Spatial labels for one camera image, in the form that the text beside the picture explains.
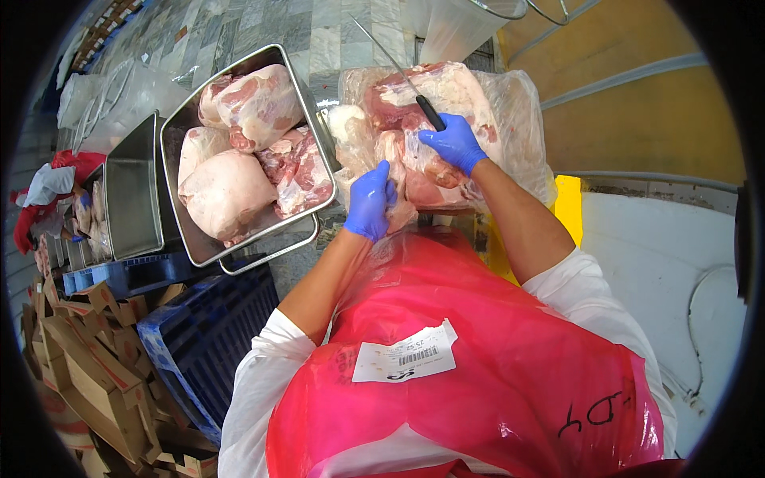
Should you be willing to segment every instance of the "knife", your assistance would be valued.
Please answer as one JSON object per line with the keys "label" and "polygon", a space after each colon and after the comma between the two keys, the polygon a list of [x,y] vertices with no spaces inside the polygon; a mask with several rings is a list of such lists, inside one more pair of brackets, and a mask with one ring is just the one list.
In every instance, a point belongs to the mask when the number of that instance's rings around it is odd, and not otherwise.
{"label": "knife", "polygon": [[393,66],[396,67],[396,69],[401,73],[401,76],[404,77],[404,80],[406,80],[407,83],[412,87],[412,89],[417,93],[417,96],[415,96],[415,100],[417,101],[417,104],[420,105],[420,108],[422,109],[422,112],[425,114],[425,116],[428,117],[428,121],[431,122],[431,124],[435,127],[436,131],[444,131],[446,129],[446,125],[444,124],[444,121],[441,119],[441,117],[438,115],[438,113],[435,112],[435,109],[433,108],[433,105],[428,101],[427,98],[425,98],[423,95],[420,94],[420,92],[417,90],[417,86],[415,86],[414,83],[409,79],[408,76],[404,73],[404,70],[401,69],[398,63],[396,63],[395,60],[393,60],[393,57],[390,56],[388,51],[380,44],[380,42],[375,39],[371,33],[369,33],[366,28],[361,26],[361,23],[356,20],[353,15],[350,13],[348,14],[351,18],[353,18],[353,21],[356,22],[356,25],[361,28],[361,31],[363,31],[367,37],[369,37],[370,40],[375,42],[375,44],[382,50],[382,52],[385,54],[386,57],[388,57],[388,60],[390,60],[391,63],[393,63]]}

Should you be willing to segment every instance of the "blue crate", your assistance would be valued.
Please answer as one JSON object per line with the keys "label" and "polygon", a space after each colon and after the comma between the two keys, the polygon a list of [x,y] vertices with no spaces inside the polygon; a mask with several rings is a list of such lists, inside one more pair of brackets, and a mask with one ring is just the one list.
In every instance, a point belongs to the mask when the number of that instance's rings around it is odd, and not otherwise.
{"label": "blue crate", "polygon": [[63,275],[66,295],[106,281],[114,298],[124,299],[190,278],[208,275],[215,268],[195,268],[185,252],[145,255],[126,261],[106,262]]}
{"label": "blue crate", "polygon": [[268,264],[209,277],[138,323],[138,335],[183,410],[218,447],[236,366],[278,305]]}

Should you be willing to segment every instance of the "barcode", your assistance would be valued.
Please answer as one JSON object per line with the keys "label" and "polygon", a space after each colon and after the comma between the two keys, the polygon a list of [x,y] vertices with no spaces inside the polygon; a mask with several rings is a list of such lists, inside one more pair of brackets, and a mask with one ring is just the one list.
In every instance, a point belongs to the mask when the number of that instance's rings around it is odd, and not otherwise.
{"label": "barcode", "polygon": [[413,353],[412,355],[407,355],[399,358],[399,366],[406,365],[407,363],[414,362],[416,360],[426,359],[428,357],[432,357],[433,355],[438,355],[438,348],[436,348],[435,345],[425,350],[420,350],[417,353]]}

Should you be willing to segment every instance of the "blue nitrile glove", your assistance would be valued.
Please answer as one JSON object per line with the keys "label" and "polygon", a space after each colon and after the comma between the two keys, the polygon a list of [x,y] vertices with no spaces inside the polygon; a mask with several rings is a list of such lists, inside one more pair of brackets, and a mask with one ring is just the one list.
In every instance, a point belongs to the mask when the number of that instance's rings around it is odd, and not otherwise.
{"label": "blue nitrile glove", "polygon": [[396,201],[396,187],[393,180],[388,179],[388,171],[390,164],[382,160],[377,169],[350,185],[350,209],[343,227],[372,243],[382,239],[388,231],[386,204]]}
{"label": "blue nitrile glove", "polygon": [[423,129],[418,134],[420,141],[470,177],[473,166],[489,156],[478,145],[473,130],[463,116],[448,113],[440,113],[439,116],[444,120],[446,129],[439,132]]}
{"label": "blue nitrile glove", "polygon": [[85,191],[85,194],[80,196],[80,204],[82,204],[85,209],[90,207],[90,194],[88,194],[87,191]]}

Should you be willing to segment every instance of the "yellow wall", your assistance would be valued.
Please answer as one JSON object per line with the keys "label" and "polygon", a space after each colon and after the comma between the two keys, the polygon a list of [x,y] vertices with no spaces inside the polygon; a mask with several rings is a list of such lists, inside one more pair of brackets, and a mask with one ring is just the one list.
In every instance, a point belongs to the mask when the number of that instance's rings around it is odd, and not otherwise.
{"label": "yellow wall", "polygon": [[[569,11],[581,3],[567,2]],[[540,2],[554,17],[557,5],[557,0]],[[505,61],[551,25],[534,11],[511,21],[498,35]],[[697,51],[663,0],[602,0],[506,66],[525,70],[545,101]],[[744,178],[733,119],[709,67],[649,76],[554,106],[543,115],[554,171],[648,171],[733,184]]]}

